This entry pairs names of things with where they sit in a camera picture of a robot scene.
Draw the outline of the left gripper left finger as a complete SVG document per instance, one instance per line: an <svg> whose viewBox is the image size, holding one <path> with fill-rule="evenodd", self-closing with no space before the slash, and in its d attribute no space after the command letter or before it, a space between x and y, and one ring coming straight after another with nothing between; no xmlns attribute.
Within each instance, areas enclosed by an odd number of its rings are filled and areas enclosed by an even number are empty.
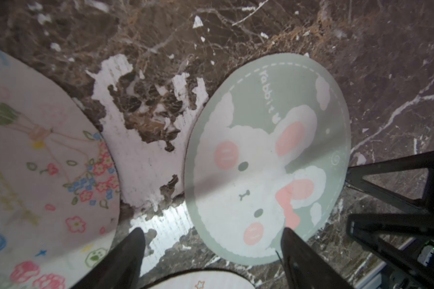
<svg viewBox="0 0 434 289"><path fill-rule="evenodd" d="M145 234L141 228L135 228L93 270L79 280L73 288L137 288L145 248Z"/></svg>

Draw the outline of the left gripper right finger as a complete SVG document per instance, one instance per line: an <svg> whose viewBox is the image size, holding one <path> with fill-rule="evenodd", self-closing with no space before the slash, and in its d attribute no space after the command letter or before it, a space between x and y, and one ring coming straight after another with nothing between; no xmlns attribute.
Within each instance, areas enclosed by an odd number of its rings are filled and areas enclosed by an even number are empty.
<svg viewBox="0 0 434 289"><path fill-rule="evenodd" d="M281 239L283 268L290 289L351 289L293 230L285 228Z"/></svg>

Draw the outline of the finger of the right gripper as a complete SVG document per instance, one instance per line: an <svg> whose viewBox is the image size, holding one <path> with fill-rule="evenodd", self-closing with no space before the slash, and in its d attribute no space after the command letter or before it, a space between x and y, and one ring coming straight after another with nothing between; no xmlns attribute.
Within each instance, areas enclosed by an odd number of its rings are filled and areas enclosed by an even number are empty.
<svg viewBox="0 0 434 289"><path fill-rule="evenodd" d="M349 167L346 183L405 213L434 213L434 151Z"/></svg>
<svg viewBox="0 0 434 289"><path fill-rule="evenodd" d="M434 269L410 253L398 249L382 236L411 237L421 244L434 242L434 214L352 214L347 235L365 250L417 285L434 285Z"/></svg>

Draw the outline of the pink striped unicorn coaster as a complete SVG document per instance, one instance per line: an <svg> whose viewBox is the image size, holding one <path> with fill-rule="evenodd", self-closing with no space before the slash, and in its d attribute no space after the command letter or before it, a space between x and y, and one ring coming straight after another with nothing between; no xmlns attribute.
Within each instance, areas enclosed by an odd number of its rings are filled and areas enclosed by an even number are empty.
<svg viewBox="0 0 434 289"><path fill-rule="evenodd" d="M254 289L246 278L227 270L191 270L170 275L146 289Z"/></svg>

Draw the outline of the butterfly doodle coaster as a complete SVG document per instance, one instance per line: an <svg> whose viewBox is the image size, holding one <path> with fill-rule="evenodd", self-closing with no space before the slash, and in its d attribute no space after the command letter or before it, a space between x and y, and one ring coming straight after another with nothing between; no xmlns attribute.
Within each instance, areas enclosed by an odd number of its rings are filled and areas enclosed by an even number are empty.
<svg viewBox="0 0 434 289"><path fill-rule="evenodd" d="M0 289L69 289L108 254L118 174L50 79L0 51Z"/></svg>

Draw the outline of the grey-green bunny coaster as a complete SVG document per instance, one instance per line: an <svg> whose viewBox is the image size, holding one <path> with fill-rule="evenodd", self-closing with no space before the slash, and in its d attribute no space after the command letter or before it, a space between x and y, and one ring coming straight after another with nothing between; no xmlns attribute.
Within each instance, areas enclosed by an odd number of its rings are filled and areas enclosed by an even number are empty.
<svg viewBox="0 0 434 289"><path fill-rule="evenodd" d="M285 228L310 239L342 191L351 140L342 91L316 61L273 54L236 69L189 139L185 198L199 236L251 266L277 259Z"/></svg>

